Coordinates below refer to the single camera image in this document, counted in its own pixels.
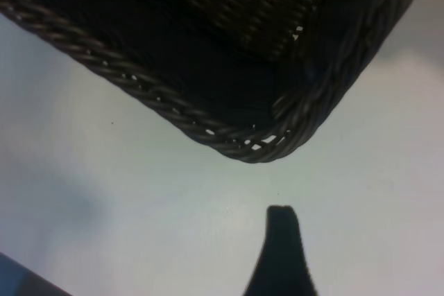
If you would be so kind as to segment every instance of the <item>basket rim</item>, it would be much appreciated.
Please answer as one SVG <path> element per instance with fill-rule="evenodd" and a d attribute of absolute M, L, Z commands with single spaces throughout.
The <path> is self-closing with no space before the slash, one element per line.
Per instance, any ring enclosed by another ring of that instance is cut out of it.
<path fill-rule="evenodd" d="M 352 28 L 367 42 L 356 43 L 358 45 L 353 48 L 352 55 L 335 69 L 329 69 L 325 79 L 318 82 L 272 128 L 258 131 L 254 125 L 251 128 L 238 128 L 215 119 L 198 105 L 184 99 L 154 72 L 130 61 L 123 53 L 49 10 L 38 0 L 0 0 L 0 12 L 120 87 L 194 141 L 212 147 L 227 157 L 258 163 L 287 156 L 315 133 L 359 77 L 362 64 L 369 56 L 373 57 L 372 52 L 375 53 L 375 48 L 382 44 L 410 1 L 385 0 L 379 8 L 363 13 L 360 24 Z M 397 9 L 396 13 L 387 10 L 393 6 Z M 343 44 L 349 42 L 348 39 L 342 41 Z"/>

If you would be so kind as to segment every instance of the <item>wicker basket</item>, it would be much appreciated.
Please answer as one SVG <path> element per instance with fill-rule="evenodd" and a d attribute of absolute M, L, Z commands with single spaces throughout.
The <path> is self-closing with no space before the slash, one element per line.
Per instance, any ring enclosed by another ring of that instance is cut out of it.
<path fill-rule="evenodd" d="M 244 162 L 306 142 L 412 0 L 0 0 L 22 28 Z"/>

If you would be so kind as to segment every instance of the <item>black object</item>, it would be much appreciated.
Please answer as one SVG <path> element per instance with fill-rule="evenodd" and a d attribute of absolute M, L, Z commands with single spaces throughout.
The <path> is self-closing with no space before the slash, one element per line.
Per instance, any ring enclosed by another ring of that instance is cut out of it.
<path fill-rule="evenodd" d="M 412 0 L 0 0 L 0 12 L 244 162 L 315 133 Z"/>
<path fill-rule="evenodd" d="M 316 296 L 291 207 L 268 208 L 264 246 L 244 296 Z"/>

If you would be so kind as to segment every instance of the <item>gap in wicker weave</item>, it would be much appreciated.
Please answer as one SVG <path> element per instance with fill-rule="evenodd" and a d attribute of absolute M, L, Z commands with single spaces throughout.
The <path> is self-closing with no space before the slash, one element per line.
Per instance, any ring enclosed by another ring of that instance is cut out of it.
<path fill-rule="evenodd" d="M 9 10 L 10 12 L 14 12 L 14 11 L 15 11 L 15 9 L 14 9 L 13 7 L 8 7 L 8 10 Z M 16 18 L 18 21 L 21 21 L 21 20 L 22 20 L 22 17 L 21 17 L 20 15 L 16 15 L 15 18 Z"/>
<path fill-rule="evenodd" d="M 280 140 L 276 143 L 276 146 L 281 144 L 285 140 L 285 137 L 280 138 Z"/>
<path fill-rule="evenodd" d="M 88 49 L 88 50 L 86 50 L 86 54 L 91 55 L 91 54 L 92 54 L 92 51 Z M 108 67 L 108 66 L 110 66 L 110 63 L 109 63 L 107 60 L 104 60 L 104 61 L 102 61 L 102 65 L 103 65 L 104 67 Z M 126 73 L 122 73 L 122 74 L 121 74 L 121 77 L 122 77 L 123 79 L 127 79 L 127 78 L 128 78 L 128 76 L 126 75 Z M 139 82 L 138 79 L 137 79 L 137 76 L 135 76 L 134 74 L 133 74 L 130 78 L 131 78 L 132 81 Z M 142 85 L 141 85 L 140 83 L 138 83 L 137 88 L 140 89 L 140 90 L 142 90 Z M 180 112 L 179 112 L 176 108 L 173 108 L 173 111 L 174 111 L 175 113 L 177 113 L 177 114 L 180 114 Z"/>
<path fill-rule="evenodd" d="M 248 146 L 249 144 L 251 144 L 251 140 L 245 140 L 244 141 L 244 144 L 246 145 L 246 146 Z M 252 145 L 251 146 L 251 149 L 252 150 L 258 150 L 258 149 L 260 149 L 260 148 L 262 148 L 260 145 L 258 145 L 258 144 L 254 144 L 254 145 Z"/>
<path fill-rule="evenodd" d="M 296 28 L 296 31 L 299 31 L 299 32 L 301 32 L 301 31 L 303 31 L 303 30 L 304 30 L 304 28 L 303 28 L 302 26 L 298 26 L 298 27 Z M 292 36 L 293 36 L 293 39 L 294 39 L 295 41 L 297 41 L 298 38 L 299 38 L 299 35 L 298 35 L 298 34 L 293 34 Z"/>
<path fill-rule="evenodd" d="M 274 139 L 276 139 L 276 136 L 275 136 L 275 135 L 271 135 L 271 136 L 269 136 L 268 138 L 262 140 L 262 142 L 264 142 L 264 143 L 270 143 L 270 142 L 272 142 Z"/>

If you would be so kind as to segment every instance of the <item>white table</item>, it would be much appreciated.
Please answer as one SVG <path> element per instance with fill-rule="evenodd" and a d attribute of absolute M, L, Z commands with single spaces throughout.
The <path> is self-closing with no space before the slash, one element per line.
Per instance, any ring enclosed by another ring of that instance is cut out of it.
<path fill-rule="evenodd" d="M 305 146 L 231 161 L 0 18 L 0 252 L 73 295 L 241 295 L 270 204 L 320 295 L 444 295 L 444 5 L 416 0 Z"/>

